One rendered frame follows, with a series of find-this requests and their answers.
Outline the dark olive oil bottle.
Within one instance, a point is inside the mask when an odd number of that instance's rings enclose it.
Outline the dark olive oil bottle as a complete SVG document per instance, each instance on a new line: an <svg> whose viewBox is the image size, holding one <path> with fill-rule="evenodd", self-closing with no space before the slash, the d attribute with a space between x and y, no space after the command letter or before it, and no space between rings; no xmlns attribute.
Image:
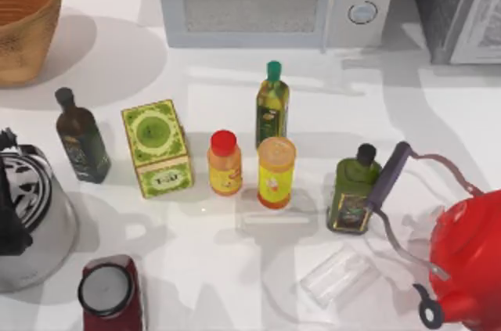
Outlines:
<svg viewBox="0 0 501 331"><path fill-rule="evenodd" d="M77 179L102 183L111 162L94 115L76 105L70 88L57 89L55 97L62 110L56 121L56 130Z"/></svg>

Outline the green-capped olive oil bottle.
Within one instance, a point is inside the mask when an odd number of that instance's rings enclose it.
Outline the green-capped olive oil bottle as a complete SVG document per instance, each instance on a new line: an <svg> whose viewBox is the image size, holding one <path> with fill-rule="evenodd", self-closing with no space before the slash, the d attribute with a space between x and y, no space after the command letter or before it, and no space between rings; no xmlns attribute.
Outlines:
<svg viewBox="0 0 501 331"><path fill-rule="evenodd" d="M281 78L282 64L279 61L268 62L266 70L266 79L256 96L256 148L267 138L287 137L290 88Z"/></svg>

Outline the silver kettle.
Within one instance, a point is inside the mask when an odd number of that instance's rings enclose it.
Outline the silver kettle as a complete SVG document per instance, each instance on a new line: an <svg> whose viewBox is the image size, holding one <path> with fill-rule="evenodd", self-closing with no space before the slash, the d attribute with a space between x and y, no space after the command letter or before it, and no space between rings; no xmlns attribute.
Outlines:
<svg viewBox="0 0 501 331"><path fill-rule="evenodd" d="M36 286L72 253L78 220L45 154L0 130L0 293Z"/></svg>

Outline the clear glass cup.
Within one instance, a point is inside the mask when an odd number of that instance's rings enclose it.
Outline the clear glass cup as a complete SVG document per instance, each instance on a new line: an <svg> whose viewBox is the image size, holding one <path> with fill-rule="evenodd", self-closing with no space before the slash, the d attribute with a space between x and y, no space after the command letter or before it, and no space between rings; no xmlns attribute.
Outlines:
<svg viewBox="0 0 501 331"><path fill-rule="evenodd" d="M371 260L344 244L315 266L298 285L319 307L342 309L379 277L380 271Z"/></svg>

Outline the dark red jar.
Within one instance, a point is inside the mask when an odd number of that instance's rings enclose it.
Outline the dark red jar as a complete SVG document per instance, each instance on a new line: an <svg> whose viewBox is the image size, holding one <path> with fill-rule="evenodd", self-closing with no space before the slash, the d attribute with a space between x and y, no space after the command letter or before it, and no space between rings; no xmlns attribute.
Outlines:
<svg viewBox="0 0 501 331"><path fill-rule="evenodd" d="M146 331L139 273L127 254L88 262L82 269L77 300L83 331Z"/></svg>

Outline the red kettle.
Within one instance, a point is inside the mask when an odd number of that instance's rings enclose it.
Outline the red kettle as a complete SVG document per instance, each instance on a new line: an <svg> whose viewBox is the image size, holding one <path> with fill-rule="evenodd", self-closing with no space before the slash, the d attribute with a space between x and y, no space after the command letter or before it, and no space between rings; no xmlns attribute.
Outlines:
<svg viewBox="0 0 501 331"><path fill-rule="evenodd" d="M383 210L409 158L444 165L469 195L436 217L427 259L402 247ZM447 323L461 323L469 331L501 331L501 189L483 192L446 157L420 155L409 143L399 142L366 197L366 208L381 218L396 253L427 269L431 287L413 284L420 296L420 320L426 328L437 330Z"/></svg>

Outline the woven orange basket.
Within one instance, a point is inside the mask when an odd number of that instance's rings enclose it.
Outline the woven orange basket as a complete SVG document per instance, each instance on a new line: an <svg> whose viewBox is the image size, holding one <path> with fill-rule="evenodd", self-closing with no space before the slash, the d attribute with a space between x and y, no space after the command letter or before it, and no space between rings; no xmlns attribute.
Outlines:
<svg viewBox="0 0 501 331"><path fill-rule="evenodd" d="M59 21L62 0L0 0L0 87L40 73Z"/></svg>

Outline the microwave lower knob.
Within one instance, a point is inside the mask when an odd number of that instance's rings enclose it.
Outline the microwave lower knob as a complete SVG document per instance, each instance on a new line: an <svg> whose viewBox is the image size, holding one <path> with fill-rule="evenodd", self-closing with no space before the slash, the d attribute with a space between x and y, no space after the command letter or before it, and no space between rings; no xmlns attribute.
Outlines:
<svg viewBox="0 0 501 331"><path fill-rule="evenodd" d="M370 1L364 1L358 5L352 5L349 8L348 19L353 24L365 25L375 20L377 14L377 6Z"/></svg>

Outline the green tea box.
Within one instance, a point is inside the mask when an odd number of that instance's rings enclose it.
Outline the green tea box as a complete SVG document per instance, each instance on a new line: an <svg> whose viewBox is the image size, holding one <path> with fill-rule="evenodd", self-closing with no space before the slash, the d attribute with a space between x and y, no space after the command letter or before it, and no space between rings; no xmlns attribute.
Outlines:
<svg viewBox="0 0 501 331"><path fill-rule="evenodd" d="M189 145L172 100L124 109L121 117L145 199L193 186Z"/></svg>

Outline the red-capped orange bottle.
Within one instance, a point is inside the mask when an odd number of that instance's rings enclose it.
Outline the red-capped orange bottle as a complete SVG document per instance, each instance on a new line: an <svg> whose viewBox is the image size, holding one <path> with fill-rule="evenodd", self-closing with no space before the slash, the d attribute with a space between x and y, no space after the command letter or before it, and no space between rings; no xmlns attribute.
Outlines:
<svg viewBox="0 0 501 331"><path fill-rule="evenodd" d="M241 150L236 135L218 130L210 137L207 151L209 184L221 196L237 193L243 184Z"/></svg>

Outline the yellow and orange can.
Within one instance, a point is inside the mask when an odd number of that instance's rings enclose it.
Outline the yellow and orange can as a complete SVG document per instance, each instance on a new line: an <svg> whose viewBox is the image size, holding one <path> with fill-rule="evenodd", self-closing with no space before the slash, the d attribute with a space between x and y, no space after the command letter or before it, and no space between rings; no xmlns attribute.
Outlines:
<svg viewBox="0 0 501 331"><path fill-rule="evenodd" d="M294 180L295 145L284 137L265 139L258 147L258 199L270 209L289 202Z"/></svg>

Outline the black-capped green oil bottle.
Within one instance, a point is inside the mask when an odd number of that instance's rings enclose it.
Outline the black-capped green oil bottle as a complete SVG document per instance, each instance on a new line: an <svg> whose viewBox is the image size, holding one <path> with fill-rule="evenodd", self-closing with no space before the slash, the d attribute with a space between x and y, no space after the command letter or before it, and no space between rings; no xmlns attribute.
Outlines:
<svg viewBox="0 0 501 331"><path fill-rule="evenodd" d="M330 231L355 235L367 231L371 212L366 208L366 197L382 169L375 161L376 154L373 145L363 143L355 157L344 158L337 164L326 222Z"/></svg>

